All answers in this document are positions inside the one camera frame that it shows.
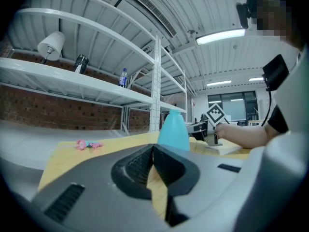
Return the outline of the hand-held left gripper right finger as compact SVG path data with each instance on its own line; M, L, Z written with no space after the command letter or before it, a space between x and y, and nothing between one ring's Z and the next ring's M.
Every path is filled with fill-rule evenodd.
M168 225L233 227L256 178L256 150L242 160L155 145L154 166L168 188Z

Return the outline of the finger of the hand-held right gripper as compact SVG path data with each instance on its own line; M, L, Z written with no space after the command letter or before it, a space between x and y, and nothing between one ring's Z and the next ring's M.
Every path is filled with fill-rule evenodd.
M198 141L204 141L207 136L208 122L202 121L186 127L189 136L194 137Z

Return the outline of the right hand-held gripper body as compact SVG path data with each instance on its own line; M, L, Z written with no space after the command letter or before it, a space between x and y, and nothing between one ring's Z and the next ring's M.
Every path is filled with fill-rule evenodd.
M202 122L202 134L204 141L208 146L222 146L218 141L216 127L223 121L227 122L226 114L218 103L214 103L208 111L201 115L200 122Z

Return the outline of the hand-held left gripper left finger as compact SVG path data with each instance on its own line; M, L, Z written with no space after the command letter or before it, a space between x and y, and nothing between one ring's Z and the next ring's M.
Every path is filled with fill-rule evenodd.
M79 163L46 185L32 204L62 232L165 232L147 188L153 145Z

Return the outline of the light blue plastic bottle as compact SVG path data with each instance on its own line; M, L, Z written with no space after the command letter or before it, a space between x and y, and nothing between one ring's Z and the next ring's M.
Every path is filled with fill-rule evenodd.
M179 110L170 110L161 128L158 144L189 151L190 142L187 127Z

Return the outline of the person's right forearm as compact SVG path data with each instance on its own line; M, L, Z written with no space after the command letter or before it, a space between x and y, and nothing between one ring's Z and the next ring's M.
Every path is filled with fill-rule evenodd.
M246 149L266 146L273 138L280 135L268 123L264 126L242 127L226 123L216 126L219 139L225 139Z

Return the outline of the small pink blue object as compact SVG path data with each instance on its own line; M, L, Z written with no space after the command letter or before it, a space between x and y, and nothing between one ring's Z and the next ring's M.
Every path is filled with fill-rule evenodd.
M78 150L84 150L86 148L93 148L93 149L96 149L98 147L102 147L103 146L103 143L101 142L93 142L93 141L85 141L85 140L79 140L77 141L76 143L76 148Z

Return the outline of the blue-capped water bottle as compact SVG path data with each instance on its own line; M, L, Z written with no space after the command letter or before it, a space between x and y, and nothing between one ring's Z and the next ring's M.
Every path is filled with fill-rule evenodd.
M118 85L120 87L126 87L126 81L127 81L127 69L123 68L123 72L119 78Z

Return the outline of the large dark-framed window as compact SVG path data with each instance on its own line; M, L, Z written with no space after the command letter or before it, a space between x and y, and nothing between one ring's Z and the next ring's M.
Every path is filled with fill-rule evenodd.
M208 95L208 103L209 107L214 103L219 104L229 123L248 126L249 121L259 119L255 91Z

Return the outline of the narrow white metal shelf unit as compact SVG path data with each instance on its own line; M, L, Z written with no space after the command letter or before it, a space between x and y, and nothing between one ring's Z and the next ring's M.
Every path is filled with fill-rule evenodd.
M166 77L168 81L170 81L173 85L177 86L181 92L185 94L185 98L187 98L187 86L186 86L186 76L184 70L181 70L180 66L177 64L175 59L162 47L161 40L158 35L155 37L154 44L154 64L152 69L152 103L150 106L150 132L156 132L160 129L160 114L167 113L169 110L178 110L185 115L187 118L187 102L185 102L185 108L179 108L172 104L161 101L161 79L162 77ZM173 77L170 73L168 73L161 65L161 53L164 52L165 55L169 58L169 60L178 68L179 72L183 76L183 84L180 84L175 77Z

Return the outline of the black chest-mounted device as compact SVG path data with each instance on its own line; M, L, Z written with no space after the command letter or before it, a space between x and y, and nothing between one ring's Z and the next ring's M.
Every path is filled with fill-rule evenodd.
M289 70L281 54L275 56L263 68L263 79L269 91L275 91L289 75Z

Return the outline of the wide white metal shelf unit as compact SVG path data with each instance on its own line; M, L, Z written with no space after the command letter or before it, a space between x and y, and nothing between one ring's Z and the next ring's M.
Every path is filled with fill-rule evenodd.
M65 35L60 58L46 61L37 45ZM149 127L150 88L135 84L154 64L155 36L101 0L25 0L0 38L0 119L69 130L113 130L124 111L135 129ZM73 66L89 59L83 74ZM127 69L126 87L118 85Z

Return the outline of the white ceiling air conditioner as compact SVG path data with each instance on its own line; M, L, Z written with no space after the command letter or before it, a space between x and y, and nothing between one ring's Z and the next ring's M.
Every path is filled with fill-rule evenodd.
M163 46L171 46L177 32L163 13L159 0L112 0L111 5L135 19L153 36L160 36Z

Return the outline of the white shade table lamp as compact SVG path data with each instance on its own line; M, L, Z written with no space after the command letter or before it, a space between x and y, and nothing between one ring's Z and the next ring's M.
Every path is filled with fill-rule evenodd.
M60 31L51 33L37 45L38 53L43 57L41 64L46 61L56 61L60 58L64 45L65 35Z

